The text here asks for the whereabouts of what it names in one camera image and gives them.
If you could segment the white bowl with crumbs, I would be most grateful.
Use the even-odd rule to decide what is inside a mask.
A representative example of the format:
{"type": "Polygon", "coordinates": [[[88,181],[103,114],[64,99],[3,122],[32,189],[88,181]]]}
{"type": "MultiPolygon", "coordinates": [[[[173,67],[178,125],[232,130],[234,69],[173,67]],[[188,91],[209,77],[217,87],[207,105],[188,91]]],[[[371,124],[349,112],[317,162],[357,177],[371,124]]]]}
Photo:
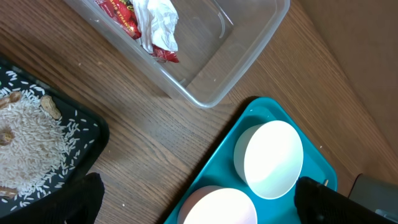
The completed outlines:
{"type": "Polygon", "coordinates": [[[245,130],[233,154],[237,174],[260,198],[284,196],[296,183],[303,166],[303,144],[285,121],[270,121],[245,130]]]}

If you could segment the white tissue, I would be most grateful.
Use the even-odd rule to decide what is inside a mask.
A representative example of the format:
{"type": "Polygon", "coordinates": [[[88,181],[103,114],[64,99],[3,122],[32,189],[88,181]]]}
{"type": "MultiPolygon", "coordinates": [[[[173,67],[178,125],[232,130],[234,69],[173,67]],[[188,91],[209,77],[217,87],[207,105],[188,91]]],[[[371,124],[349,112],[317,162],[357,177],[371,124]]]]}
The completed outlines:
{"type": "Polygon", "coordinates": [[[178,13],[171,0],[132,0],[141,32],[142,47],[150,54],[154,45],[176,52],[178,45],[174,37],[178,13]]]}

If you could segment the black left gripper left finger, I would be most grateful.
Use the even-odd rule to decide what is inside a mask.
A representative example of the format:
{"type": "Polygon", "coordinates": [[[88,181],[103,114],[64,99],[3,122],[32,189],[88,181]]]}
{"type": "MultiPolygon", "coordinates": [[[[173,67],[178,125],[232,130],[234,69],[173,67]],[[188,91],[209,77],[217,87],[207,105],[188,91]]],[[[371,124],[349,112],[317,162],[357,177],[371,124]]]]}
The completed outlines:
{"type": "Polygon", "coordinates": [[[98,173],[68,183],[60,190],[1,218],[1,224],[94,223],[102,206],[104,183],[98,173]]]}

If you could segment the red snack wrapper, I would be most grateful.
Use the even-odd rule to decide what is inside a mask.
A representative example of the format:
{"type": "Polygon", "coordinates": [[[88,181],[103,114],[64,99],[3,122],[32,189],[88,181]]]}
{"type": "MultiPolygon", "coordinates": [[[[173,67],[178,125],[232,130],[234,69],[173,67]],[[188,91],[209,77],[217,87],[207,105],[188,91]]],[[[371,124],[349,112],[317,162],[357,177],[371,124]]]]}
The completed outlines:
{"type": "MultiPolygon", "coordinates": [[[[133,40],[135,40],[141,47],[142,32],[139,30],[137,17],[134,12],[134,6],[131,1],[124,0],[94,0],[94,2],[107,15],[119,25],[133,40]]],[[[173,51],[164,50],[156,45],[150,44],[152,50],[148,54],[156,59],[158,62],[173,62],[179,63],[177,54],[173,51]]]]}

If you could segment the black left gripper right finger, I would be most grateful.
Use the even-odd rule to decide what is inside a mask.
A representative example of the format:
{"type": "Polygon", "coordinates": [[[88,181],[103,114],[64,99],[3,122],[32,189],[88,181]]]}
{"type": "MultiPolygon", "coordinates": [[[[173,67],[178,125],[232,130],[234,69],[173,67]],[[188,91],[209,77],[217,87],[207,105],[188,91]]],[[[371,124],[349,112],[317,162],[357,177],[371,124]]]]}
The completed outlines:
{"type": "Polygon", "coordinates": [[[296,182],[294,205],[303,224],[394,224],[309,177],[296,182]]]}

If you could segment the pink bowl with cereal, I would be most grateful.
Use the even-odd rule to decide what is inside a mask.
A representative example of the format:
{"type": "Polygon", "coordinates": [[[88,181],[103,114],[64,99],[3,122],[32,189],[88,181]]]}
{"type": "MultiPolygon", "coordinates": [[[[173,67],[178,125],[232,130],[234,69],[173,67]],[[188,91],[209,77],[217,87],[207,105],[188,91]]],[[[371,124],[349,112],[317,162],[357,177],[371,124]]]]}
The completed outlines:
{"type": "Polygon", "coordinates": [[[215,185],[202,187],[183,203],[177,223],[257,224],[252,200],[242,191],[215,185]]]}

